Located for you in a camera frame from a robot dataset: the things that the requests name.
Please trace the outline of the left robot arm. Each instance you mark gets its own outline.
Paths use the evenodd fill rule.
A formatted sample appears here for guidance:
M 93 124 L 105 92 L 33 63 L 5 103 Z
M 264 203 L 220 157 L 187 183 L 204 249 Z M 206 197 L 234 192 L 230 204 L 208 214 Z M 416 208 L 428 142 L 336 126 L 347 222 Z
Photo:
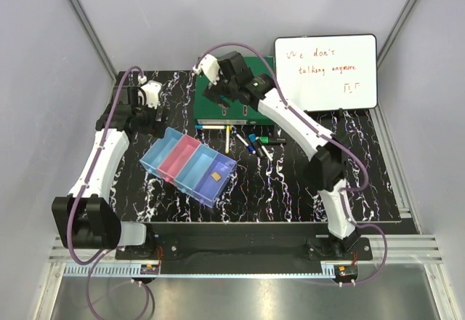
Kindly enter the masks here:
M 118 165 L 134 136 L 160 137 L 169 109 L 159 102 L 161 83 L 128 87 L 128 100 L 109 103 L 96 122 L 94 145 L 78 180 L 67 196 L 52 202 L 62 245 L 77 249 L 131 247 L 142 259 L 152 257 L 157 241 L 143 223 L 123 223 L 110 207 L 110 189 Z

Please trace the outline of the blue capped marker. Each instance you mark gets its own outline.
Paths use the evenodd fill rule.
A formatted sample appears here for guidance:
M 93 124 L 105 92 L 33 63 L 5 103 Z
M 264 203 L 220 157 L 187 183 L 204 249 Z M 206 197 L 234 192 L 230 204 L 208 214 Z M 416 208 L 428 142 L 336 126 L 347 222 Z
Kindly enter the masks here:
M 255 134 L 250 134 L 248 136 L 254 150 L 256 151 L 256 154 L 259 158 L 262 158 L 264 156 L 263 152 L 262 152 L 262 149 L 261 149 L 261 146 L 260 144 L 258 143 L 257 141 L 257 138 L 256 138 L 256 135 Z

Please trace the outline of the green ring binder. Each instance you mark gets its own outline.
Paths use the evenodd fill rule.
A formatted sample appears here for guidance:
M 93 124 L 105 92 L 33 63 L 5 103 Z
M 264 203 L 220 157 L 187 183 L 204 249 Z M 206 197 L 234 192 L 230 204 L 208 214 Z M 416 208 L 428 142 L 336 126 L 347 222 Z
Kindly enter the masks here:
M 258 57 L 230 52 L 219 59 L 219 81 L 200 75 L 195 83 L 193 117 L 197 124 L 269 126 L 273 121 L 258 111 L 258 100 L 274 81 Z

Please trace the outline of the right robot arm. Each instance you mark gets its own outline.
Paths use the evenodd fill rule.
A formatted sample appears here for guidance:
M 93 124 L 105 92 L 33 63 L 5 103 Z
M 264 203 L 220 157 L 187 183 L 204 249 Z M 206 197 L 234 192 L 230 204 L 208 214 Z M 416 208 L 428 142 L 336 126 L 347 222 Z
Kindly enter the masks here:
M 300 146 L 328 219 L 328 238 L 319 253 L 342 260 L 353 254 L 360 232 L 348 204 L 351 189 L 345 172 L 351 154 L 345 136 L 332 133 L 298 109 L 283 95 L 271 69 L 254 74 L 239 52 L 221 57 L 204 54 L 193 70 L 208 79 L 203 94 L 211 102 L 227 110 L 230 102 L 239 101 L 272 120 Z

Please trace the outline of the yellow highlighter pen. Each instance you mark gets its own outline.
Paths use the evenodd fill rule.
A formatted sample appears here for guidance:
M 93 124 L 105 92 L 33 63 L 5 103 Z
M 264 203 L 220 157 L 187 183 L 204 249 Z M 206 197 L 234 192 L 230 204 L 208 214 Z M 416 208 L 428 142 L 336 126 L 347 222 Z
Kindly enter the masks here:
M 226 126 L 226 138 L 225 138 L 225 153 L 230 152 L 230 125 Z

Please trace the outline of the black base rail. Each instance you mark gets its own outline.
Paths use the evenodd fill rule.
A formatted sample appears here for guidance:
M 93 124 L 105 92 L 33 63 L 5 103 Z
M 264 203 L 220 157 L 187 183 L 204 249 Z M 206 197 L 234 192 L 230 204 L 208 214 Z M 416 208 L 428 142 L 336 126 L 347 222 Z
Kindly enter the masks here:
M 372 261 L 381 235 L 413 235 L 411 219 L 363 226 L 348 247 L 325 223 L 151 223 L 149 242 L 116 253 L 118 260 L 161 261 L 169 274 L 310 274 L 321 262 Z

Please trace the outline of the white whiteboard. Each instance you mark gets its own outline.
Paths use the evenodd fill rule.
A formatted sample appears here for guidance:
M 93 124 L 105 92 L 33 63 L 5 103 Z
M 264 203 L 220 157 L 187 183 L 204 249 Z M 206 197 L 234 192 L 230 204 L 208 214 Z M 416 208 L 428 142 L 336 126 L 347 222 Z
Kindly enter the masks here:
M 377 106 L 377 39 L 373 34 L 280 37 L 274 49 L 279 86 L 303 111 Z

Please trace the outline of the white marker blue cap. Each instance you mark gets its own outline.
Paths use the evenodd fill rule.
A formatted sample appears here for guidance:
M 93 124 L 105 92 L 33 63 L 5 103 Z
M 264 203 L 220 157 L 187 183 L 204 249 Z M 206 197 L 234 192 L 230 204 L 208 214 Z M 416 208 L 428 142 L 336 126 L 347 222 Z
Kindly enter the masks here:
M 198 125 L 195 125 L 195 129 L 223 130 L 223 129 L 227 129 L 227 126 L 225 126 L 225 125 L 216 125 L 216 124 L 212 124 L 212 125 L 211 124 L 198 124 Z

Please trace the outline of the green black marker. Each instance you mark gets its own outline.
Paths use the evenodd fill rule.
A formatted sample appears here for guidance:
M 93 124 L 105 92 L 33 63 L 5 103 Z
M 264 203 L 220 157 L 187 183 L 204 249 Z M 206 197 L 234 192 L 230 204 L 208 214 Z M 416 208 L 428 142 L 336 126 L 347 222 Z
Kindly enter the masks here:
M 263 143 L 267 145 L 282 145 L 286 144 L 287 141 L 285 138 L 282 137 L 265 137 L 265 136 L 260 136 L 258 139 Z

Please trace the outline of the white pen blue tip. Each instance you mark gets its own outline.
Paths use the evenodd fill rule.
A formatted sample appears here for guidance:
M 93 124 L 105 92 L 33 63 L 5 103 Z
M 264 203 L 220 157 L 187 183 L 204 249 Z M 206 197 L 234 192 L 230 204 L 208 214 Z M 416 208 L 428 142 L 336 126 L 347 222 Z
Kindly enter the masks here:
M 237 137 L 237 139 L 247 148 L 247 150 L 249 151 L 249 153 L 251 154 L 256 154 L 256 151 L 255 149 L 253 148 L 252 145 L 250 145 L 243 137 L 241 137 L 238 133 L 235 134 L 235 136 Z

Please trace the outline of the four-compartment colourful organizer tray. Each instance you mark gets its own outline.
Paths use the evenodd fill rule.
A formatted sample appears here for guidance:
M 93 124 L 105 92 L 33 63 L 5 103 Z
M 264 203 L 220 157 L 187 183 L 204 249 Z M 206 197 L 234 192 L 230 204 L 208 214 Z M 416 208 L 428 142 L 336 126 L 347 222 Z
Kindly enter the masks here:
M 171 127 L 139 162 L 146 172 L 210 208 L 214 207 L 237 167 L 236 160 Z M 221 175 L 219 181 L 211 176 L 214 172 Z

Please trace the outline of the small yellow eraser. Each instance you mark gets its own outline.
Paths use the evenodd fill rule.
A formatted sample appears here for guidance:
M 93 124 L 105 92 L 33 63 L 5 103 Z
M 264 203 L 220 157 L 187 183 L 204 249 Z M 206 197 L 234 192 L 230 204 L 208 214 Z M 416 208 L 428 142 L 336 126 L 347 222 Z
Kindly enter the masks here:
M 221 175 L 219 175 L 217 172 L 214 172 L 211 175 L 216 181 L 219 181 L 221 179 Z

